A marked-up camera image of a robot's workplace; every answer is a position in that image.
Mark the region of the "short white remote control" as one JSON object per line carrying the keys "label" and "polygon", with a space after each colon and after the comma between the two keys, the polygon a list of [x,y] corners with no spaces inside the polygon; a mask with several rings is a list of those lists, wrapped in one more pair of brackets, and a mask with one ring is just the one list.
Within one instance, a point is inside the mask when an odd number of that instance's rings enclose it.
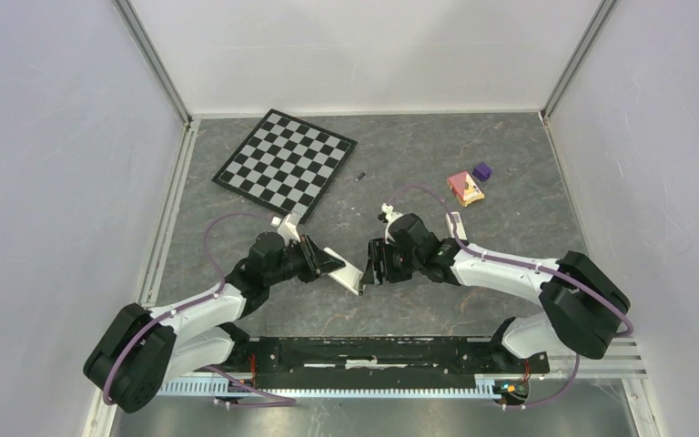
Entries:
{"label": "short white remote control", "polygon": [[355,267],[348,260],[341,257],[341,255],[335,250],[331,248],[325,248],[324,250],[331,257],[344,263],[342,268],[332,271],[329,276],[346,290],[351,291],[356,296],[362,296],[364,291],[364,284],[361,282],[363,271]]}

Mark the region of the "long white remote control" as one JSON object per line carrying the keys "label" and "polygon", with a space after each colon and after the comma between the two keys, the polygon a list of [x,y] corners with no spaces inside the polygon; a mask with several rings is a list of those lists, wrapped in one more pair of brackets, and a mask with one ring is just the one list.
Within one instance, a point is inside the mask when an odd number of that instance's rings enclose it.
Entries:
{"label": "long white remote control", "polygon": [[460,212],[453,211],[450,213],[446,213],[445,220],[449,231],[449,235],[452,238],[456,238],[463,241],[468,240]]}

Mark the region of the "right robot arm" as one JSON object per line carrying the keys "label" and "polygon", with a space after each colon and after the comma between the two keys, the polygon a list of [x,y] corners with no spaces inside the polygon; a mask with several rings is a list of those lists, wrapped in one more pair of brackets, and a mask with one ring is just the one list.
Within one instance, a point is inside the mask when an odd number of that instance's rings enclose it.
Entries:
{"label": "right robot arm", "polygon": [[489,357],[500,371],[513,371],[543,351],[569,350],[599,360],[615,337],[632,331],[630,300],[581,252],[531,259],[465,239],[440,239],[415,214],[381,214],[380,221],[385,233],[368,244],[361,285],[399,283],[419,272],[435,283],[497,290],[541,307],[497,330]]}

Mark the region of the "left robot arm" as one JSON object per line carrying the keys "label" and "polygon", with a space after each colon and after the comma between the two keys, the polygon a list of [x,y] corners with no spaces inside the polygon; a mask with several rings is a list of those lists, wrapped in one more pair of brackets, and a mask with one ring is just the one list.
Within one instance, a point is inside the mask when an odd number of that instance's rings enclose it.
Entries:
{"label": "left robot arm", "polygon": [[147,310],[123,307],[83,366],[84,375],[109,405],[127,413],[142,409],[166,382],[207,366],[242,369],[249,359],[245,335],[232,330],[269,297],[272,286],[291,279],[310,283],[330,276],[357,291],[362,273],[309,236],[257,236],[248,255],[219,284],[198,295]]}

